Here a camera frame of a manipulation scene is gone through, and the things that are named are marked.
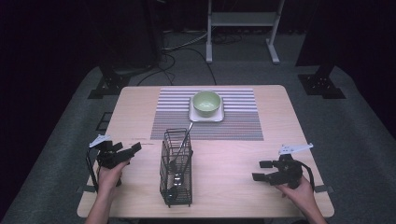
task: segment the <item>gray carpet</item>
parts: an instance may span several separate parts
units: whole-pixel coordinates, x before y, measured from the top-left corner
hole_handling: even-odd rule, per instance
[[[166,46],[176,46],[195,35],[167,35]],[[295,67],[303,35],[278,35],[276,49],[281,64],[273,65],[262,35],[244,35],[239,42],[215,45],[210,64],[218,85],[282,85],[286,88],[305,138],[312,149],[322,179],[334,190],[330,194],[335,214],[329,223],[394,223],[396,213],[396,142],[359,94],[353,80],[341,69],[331,73],[332,82],[346,99],[325,100],[306,95],[298,74],[313,74],[317,67]],[[205,43],[170,52],[176,61],[165,73],[153,75],[140,85],[213,85],[214,79],[200,51]],[[161,68],[173,62],[163,56]],[[139,83],[153,69],[132,77]],[[77,215],[83,186],[89,176],[84,158],[97,134],[96,125],[111,112],[118,96],[88,99],[101,78],[95,67],[87,74],[43,148],[21,191],[2,223],[83,223]],[[217,223],[291,223],[299,218],[194,220]],[[110,223],[131,220],[111,218]],[[191,220],[141,220],[146,223]]]

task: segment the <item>black wire utensil holder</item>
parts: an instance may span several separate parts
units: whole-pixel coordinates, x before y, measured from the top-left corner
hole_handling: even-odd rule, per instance
[[[190,129],[167,129],[161,155],[160,193],[168,207],[192,204]]]

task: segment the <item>wooden tabletop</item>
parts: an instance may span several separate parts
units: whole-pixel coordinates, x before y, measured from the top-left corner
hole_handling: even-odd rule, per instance
[[[282,144],[307,144],[300,123],[282,86],[216,86],[250,88],[254,91],[263,141],[194,140],[192,204],[169,208],[160,193],[162,140],[151,140],[160,91],[163,87],[126,87],[122,90],[106,134],[124,148],[140,142],[142,149],[123,170],[119,195],[112,204],[112,217],[300,217],[294,204],[265,182],[253,181],[251,173],[270,174],[259,161],[276,161]],[[210,88],[207,86],[166,88]],[[310,150],[293,154],[308,165],[317,186],[323,185]],[[306,170],[304,175],[309,179]],[[84,192],[78,215],[86,217],[95,193]],[[327,192],[315,193],[323,216],[334,213]]]

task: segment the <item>white bowl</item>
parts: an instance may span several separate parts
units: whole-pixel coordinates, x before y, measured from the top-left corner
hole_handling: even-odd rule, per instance
[[[220,107],[220,96],[213,91],[199,91],[192,97],[192,105],[199,116],[209,118]]]

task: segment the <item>shelf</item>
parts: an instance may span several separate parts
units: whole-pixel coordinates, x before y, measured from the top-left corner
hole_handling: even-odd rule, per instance
[[[213,12],[212,26],[273,26],[275,12]]]

